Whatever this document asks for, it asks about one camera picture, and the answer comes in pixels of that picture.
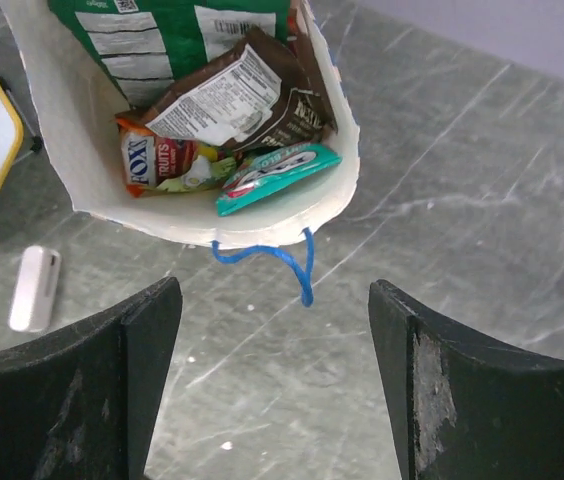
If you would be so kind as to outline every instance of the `gray marble table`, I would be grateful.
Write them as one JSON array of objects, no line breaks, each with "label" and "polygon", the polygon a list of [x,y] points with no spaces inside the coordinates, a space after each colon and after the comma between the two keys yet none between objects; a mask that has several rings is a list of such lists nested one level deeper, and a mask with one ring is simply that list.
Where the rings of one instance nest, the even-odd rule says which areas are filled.
[{"label": "gray marble table", "polygon": [[[72,214],[46,158],[18,163],[0,195],[0,349],[33,338],[6,326],[29,244],[65,258],[54,328],[167,273],[181,281],[156,480],[397,480],[366,312],[378,278],[564,358],[564,83],[353,1],[313,5],[362,127],[362,171],[350,207],[317,234],[311,309],[274,259],[227,267]],[[16,52],[0,14],[0,74],[33,115]]]}]

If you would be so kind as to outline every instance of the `white board eraser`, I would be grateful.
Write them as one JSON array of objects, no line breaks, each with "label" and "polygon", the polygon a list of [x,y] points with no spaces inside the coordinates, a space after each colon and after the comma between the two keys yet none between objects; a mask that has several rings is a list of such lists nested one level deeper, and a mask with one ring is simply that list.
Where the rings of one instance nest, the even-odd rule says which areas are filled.
[{"label": "white board eraser", "polygon": [[41,332],[49,327],[59,276],[58,252],[39,245],[24,251],[9,316],[12,330]]}]

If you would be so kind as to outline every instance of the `green package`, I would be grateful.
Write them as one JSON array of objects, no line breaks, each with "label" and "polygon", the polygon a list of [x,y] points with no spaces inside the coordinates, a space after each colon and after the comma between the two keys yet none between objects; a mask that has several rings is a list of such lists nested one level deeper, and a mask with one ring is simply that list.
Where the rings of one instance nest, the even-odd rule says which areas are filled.
[{"label": "green package", "polygon": [[290,0],[48,0],[129,103],[148,107],[173,83],[258,26],[286,43]]}]

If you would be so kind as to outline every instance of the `white bag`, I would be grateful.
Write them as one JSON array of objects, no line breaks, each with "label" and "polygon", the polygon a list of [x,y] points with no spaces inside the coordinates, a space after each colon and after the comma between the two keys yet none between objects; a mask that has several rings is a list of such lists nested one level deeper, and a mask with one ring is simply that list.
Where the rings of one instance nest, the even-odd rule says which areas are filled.
[{"label": "white bag", "polygon": [[128,104],[46,0],[0,0],[27,72],[51,164],[74,210],[173,242],[220,248],[289,245],[339,215],[355,191],[359,127],[326,40],[305,3],[298,18],[309,33],[335,111],[338,133],[325,144],[342,163],[267,201],[219,217],[217,191],[134,199],[125,189],[114,114]]}]

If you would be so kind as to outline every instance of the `blue string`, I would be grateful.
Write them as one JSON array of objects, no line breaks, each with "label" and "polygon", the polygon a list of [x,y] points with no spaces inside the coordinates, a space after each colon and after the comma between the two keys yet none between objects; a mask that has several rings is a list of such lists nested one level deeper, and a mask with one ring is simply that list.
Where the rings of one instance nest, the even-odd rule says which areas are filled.
[{"label": "blue string", "polygon": [[219,262],[225,265],[232,265],[244,260],[246,257],[253,255],[254,253],[266,253],[267,255],[272,255],[279,258],[284,263],[286,263],[291,269],[295,276],[300,282],[302,287],[302,305],[305,307],[310,307],[313,304],[313,287],[311,286],[311,275],[313,274],[313,260],[315,259],[315,245],[313,243],[313,234],[311,230],[305,228],[303,230],[304,236],[306,237],[307,244],[307,254],[306,254],[306,270],[302,270],[302,267],[298,265],[298,262],[293,258],[293,255],[285,252],[280,248],[266,247],[264,245],[254,245],[253,247],[246,248],[240,253],[235,255],[222,255],[220,254],[220,242],[214,240],[213,245],[213,256]]}]

